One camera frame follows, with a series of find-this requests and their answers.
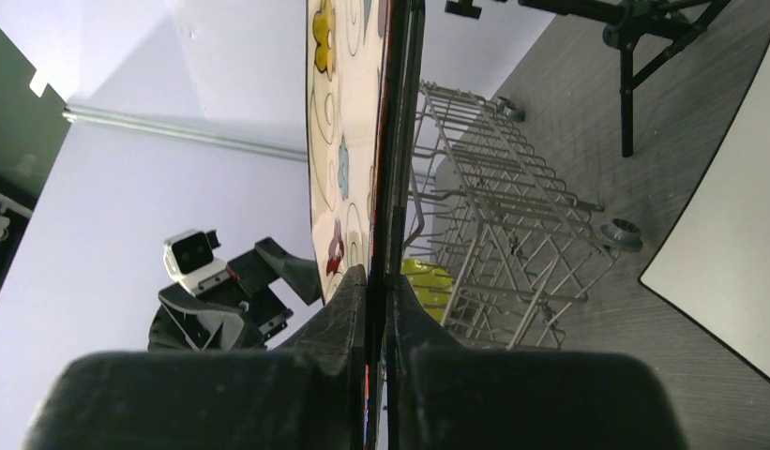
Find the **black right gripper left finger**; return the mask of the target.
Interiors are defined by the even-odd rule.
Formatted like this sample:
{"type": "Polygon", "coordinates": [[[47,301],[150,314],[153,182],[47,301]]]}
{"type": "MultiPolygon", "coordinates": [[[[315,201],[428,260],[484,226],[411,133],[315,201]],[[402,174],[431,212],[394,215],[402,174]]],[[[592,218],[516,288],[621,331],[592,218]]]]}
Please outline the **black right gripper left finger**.
{"type": "Polygon", "coordinates": [[[361,449],[368,272],[270,351],[93,353],[59,376],[27,449],[361,449]]]}

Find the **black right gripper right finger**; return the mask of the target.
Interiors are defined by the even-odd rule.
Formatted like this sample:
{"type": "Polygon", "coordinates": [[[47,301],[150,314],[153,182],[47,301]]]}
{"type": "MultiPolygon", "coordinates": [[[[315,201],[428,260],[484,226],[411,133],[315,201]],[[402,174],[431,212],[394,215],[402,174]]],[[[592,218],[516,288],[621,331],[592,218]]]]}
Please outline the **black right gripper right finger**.
{"type": "Polygon", "coordinates": [[[387,300],[393,449],[684,449],[666,391],[620,353],[463,346],[406,277],[387,300]]]}

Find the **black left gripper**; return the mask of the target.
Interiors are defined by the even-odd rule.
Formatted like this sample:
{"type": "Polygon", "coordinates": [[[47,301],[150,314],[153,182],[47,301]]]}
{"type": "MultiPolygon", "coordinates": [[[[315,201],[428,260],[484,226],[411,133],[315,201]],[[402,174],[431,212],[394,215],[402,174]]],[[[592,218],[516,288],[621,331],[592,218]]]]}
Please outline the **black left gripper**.
{"type": "Polygon", "coordinates": [[[248,295],[238,287],[206,299],[179,285],[159,291],[148,351],[264,349],[293,317],[293,311],[268,289],[278,279],[307,306],[323,300],[317,262],[292,255],[271,237],[231,259],[228,268],[248,295]]]}

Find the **green polka dot plate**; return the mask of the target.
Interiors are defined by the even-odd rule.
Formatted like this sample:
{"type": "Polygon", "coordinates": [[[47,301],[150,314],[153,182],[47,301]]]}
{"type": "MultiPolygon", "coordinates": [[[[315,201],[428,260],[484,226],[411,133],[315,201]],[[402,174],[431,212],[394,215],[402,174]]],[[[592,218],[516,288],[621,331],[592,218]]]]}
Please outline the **green polka dot plate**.
{"type": "Polygon", "coordinates": [[[453,277],[443,267],[417,258],[404,258],[401,273],[407,277],[418,303],[439,323],[450,300],[453,277]]]}

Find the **square floral plate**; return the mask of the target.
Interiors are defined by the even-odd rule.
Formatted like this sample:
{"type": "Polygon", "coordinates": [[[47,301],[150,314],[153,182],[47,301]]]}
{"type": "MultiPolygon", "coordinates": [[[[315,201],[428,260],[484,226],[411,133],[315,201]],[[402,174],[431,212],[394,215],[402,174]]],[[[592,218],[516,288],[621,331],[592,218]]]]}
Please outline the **square floral plate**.
{"type": "Polygon", "coordinates": [[[310,237],[323,308],[309,449],[372,449],[400,288],[422,1],[308,1],[310,237]]]}

